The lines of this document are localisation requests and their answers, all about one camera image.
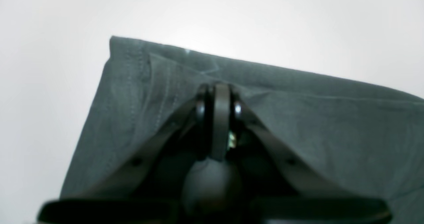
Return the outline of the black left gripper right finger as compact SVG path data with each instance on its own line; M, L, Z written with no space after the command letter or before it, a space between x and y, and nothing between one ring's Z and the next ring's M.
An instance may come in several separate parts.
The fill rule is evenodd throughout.
M387 204L349 192L276 138L228 84L212 90L212 158L245 182L244 224L386 224Z

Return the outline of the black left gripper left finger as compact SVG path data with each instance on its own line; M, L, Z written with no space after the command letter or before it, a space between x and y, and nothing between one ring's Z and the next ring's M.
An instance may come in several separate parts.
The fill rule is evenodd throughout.
M177 224L189 168L209 150L211 89L203 84L108 177L86 191L45 203L39 224Z

